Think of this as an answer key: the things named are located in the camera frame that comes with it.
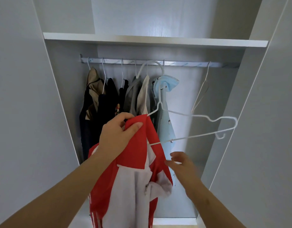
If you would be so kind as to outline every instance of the person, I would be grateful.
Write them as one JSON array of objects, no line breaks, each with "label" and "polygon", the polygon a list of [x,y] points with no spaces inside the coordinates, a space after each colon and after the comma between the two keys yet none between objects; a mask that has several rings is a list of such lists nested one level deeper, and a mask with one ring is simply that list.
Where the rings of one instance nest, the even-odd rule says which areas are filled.
[{"label": "person", "polygon": [[[124,120],[133,117],[129,113],[120,113],[105,124],[95,154],[55,186],[9,217],[0,225],[0,228],[68,227],[98,178],[125,149],[129,140],[143,125],[142,122],[137,122],[123,131]],[[196,167],[184,152],[173,152],[171,157],[171,160],[166,161],[166,165],[174,170],[207,228],[245,227],[202,184],[197,176]]]}]

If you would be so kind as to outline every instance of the light blue garment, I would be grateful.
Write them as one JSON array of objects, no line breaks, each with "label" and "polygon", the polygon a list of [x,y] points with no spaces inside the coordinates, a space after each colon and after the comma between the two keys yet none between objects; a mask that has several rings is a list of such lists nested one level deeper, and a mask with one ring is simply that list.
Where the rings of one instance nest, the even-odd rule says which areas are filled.
[{"label": "light blue garment", "polygon": [[[166,102],[166,92],[170,92],[174,87],[176,87],[179,84],[179,80],[168,75],[163,75],[154,79],[152,84],[156,102],[157,103],[159,102],[160,90],[163,108],[168,109]],[[159,106],[156,122],[157,134],[161,142],[175,139],[175,134],[169,118],[169,113],[166,110],[162,110],[161,105]],[[171,149],[174,147],[174,142],[162,143],[162,147],[164,150],[165,157],[170,160],[170,153]]]}]

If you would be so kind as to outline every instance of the silver hanging rail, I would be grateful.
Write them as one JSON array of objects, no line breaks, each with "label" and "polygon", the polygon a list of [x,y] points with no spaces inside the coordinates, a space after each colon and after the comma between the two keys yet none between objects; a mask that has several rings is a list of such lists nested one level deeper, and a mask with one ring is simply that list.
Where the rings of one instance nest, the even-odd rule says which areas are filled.
[{"label": "silver hanging rail", "polygon": [[[80,55],[80,61],[81,63],[88,63],[88,58],[83,57]],[[147,60],[138,60],[138,59],[123,59],[123,65],[142,65]],[[208,62],[190,62],[190,61],[166,61],[166,60],[156,60],[161,65],[165,66],[187,66],[187,67],[207,67]],[[121,65],[122,59],[116,59],[116,58],[91,58],[89,57],[89,64],[119,64]],[[158,66],[156,63],[149,63],[149,66]],[[239,62],[210,62],[209,67],[214,68],[239,68],[240,63]]]}]

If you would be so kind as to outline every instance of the forearm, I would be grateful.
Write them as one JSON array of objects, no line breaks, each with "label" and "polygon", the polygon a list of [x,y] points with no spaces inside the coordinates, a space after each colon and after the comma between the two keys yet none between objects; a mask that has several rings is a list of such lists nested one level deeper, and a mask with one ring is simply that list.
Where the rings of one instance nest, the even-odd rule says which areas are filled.
[{"label": "forearm", "polygon": [[199,211],[206,228],[245,228],[201,181],[195,183],[194,192],[189,197]]},{"label": "forearm", "polygon": [[68,227],[111,161],[98,149],[62,181],[13,214],[0,228]]}]

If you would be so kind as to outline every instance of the fingernail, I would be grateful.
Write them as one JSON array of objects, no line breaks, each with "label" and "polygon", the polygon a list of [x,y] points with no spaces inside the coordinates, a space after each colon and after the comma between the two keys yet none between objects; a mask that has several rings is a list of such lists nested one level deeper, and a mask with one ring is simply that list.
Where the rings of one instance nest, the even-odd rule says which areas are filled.
[{"label": "fingernail", "polygon": [[137,122],[136,125],[137,125],[138,128],[141,128],[143,126],[143,123],[142,122]]}]

